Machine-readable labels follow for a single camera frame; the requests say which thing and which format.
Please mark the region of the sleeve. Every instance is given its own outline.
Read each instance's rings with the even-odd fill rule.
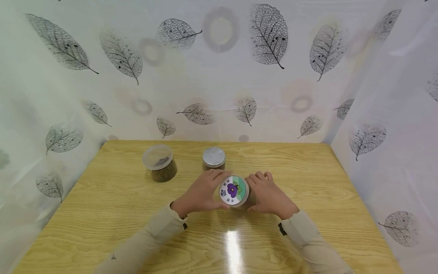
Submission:
[[[187,228],[187,218],[180,219],[170,204],[155,214],[148,225],[140,229],[114,250],[94,274],[135,274],[146,259],[174,235]]]
[[[315,274],[353,274],[336,250],[319,234],[318,228],[302,210],[283,220],[280,231],[287,235]]]

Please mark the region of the white backdrop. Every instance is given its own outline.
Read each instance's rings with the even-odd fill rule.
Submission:
[[[336,136],[335,153],[406,272],[433,266],[432,242],[422,239],[437,232],[430,203],[438,103],[427,92],[436,96],[438,87],[436,3],[260,4],[0,3],[0,246],[8,250],[0,272],[18,263],[105,139],[162,138],[332,143]],[[260,10],[269,20],[260,22]],[[253,26],[276,35],[262,33],[263,44]],[[109,30],[114,36],[102,38]],[[387,137],[356,161],[348,139],[367,124]],[[409,227],[391,228],[386,218],[398,211],[415,222],[406,215]],[[405,245],[412,242],[401,238],[414,235],[418,244],[405,247],[390,234]]]

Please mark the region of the jar lid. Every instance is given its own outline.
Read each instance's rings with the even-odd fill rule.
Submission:
[[[167,167],[173,159],[170,147],[166,145],[155,145],[143,154],[143,164],[149,170],[159,170]]]
[[[229,176],[219,187],[219,195],[222,201],[231,207],[241,206],[249,196],[247,182],[239,176]]]
[[[225,163],[225,152],[219,147],[210,147],[204,151],[202,159],[208,167],[220,167]]]

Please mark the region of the hand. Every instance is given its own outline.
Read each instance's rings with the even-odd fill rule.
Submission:
[[[289,219],[300,210],[289,197],[274,183],[272,174],[257,171],[245,178],[255,195],[256,204],[248,212],[272,213],[282,220]]]
[[[217,186],[232,173],[232,171],[216,169],[203,172],[186,193],[170,205],[170,208],[176,211],[181,219],[192,212],[211,211],[219,208],[229,209],[230,206],[223,201],[215,201],[213,195]]]

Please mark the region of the jar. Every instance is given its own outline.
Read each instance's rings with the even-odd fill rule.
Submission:
[[[233,175],[225,179],[219,187],[219,196],[230,207],[240,207],[250,195],[251,188],[239,176]]]
[[[152,179],[157,182],[170,181],[178,171],[172,150],[166,145],[148,148],[143,154],[143,164],[150,171]]]
[[[225,170],[225,152],[219,147],[207,148],[202,155],[202,160],[204,161],[202,169],[205,171],[210,169]]]

